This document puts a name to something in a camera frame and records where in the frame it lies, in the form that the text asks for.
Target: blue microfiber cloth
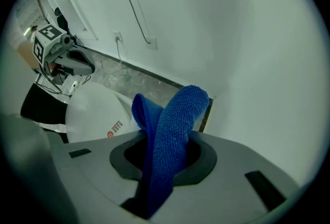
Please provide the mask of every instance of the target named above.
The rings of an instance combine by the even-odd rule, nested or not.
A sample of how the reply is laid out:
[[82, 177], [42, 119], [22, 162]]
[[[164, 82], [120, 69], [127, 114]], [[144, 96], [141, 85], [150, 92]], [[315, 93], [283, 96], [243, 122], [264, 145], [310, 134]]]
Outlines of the blue microfiber cloth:
[[164, 109], [141, 94], [135, 96], [133, 117], [148, 137], [141, 180], [147, 187], [148, 217], [172, 192], [174, 176], [186, 168], [188, 135], [208, 104], [207, 93], [193, 85], [180, 89]]

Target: black rectangular slot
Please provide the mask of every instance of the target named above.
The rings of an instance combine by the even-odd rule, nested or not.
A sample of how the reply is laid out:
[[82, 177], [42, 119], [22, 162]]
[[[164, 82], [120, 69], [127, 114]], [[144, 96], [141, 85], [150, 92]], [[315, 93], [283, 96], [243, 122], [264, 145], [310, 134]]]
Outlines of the black rectangular slot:
[[285, 197], [260, 171], [247, 173], [245, 177], [269, 211], [285, 201]]
[[88, 154], [90, 152], [92, 152], [90, 149], [84, 148], [84, 149], [81, 149], [81, 150], [69, 152], [69, 155], [71, 156], [71, 158], [75, 158], [75, 157], [78, 157], [78, 156], [83, 156], [83, 155]]

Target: floor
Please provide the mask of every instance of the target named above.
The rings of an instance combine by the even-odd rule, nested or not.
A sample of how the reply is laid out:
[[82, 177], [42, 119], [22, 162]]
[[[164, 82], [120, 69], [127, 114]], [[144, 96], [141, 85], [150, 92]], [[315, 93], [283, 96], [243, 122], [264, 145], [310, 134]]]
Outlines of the floor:
[[[124, 66], [106, 56], [91, 52], [95, 63], [95, 72], [91, 75], [87, 82], [96, 82], [103, 86], [117, 91], [131, 99], [137, 93], [141, 93], [154, 103], [165, 107], [170, 99], [176, 94], [178, 88], [160, 81], [154, 77], [144, 74], [140, 71]], [[59, 86], [64, 94], [70, 95], [72, 85], [75, 81], [82, 83], [86, 76], [68, 76], [62, 86]], [[39, 79], [39, 83], [50, 89], [56, 90], [53, 85], [44, 77]], [[52, 94], [57, 99], [68, 103], [70, 98], [65, 95]], [[201, 117], [194, 125], [194, 130], [198, 131], [202, 123]], [[65, 125], [47, 125], [40, 124], [42, 127], [55, 130], [58, 132], [66, 132]]]

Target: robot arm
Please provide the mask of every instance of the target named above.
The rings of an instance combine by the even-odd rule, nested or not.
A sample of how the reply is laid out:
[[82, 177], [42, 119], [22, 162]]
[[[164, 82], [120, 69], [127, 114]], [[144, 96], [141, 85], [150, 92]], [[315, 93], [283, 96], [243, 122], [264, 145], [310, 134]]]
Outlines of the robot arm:
[[95, 71], [90, 52], [77, 46], [66, 31], [52, 24], [37, 31], [33, 55], [50, 76], [54, 76], [48, 66], [52, 62], [57, 64], [57, 70], [70, 75], [90, 75]]

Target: power outlet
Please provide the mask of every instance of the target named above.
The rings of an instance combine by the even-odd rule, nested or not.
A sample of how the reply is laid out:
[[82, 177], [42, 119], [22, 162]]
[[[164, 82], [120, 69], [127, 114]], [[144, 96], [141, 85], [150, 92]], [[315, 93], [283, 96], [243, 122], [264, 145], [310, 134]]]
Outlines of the power outlet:
[[146, 44], [146, 47], [149, 48], [149, 49], [152, 49], [152, 50], [157, 50], [157, 40], [156, 40], [156, 37], [146, 36], [145, 38], [150, 43], [150, 44]]
[[122, 35], [120, 34], [119, 31], [113, 31], [113, 35], [114, 35], [114, 40], [116, 40], [116, 38], [118, 37], [119, 38], [119, 41], [120, 42], [123, 42]]

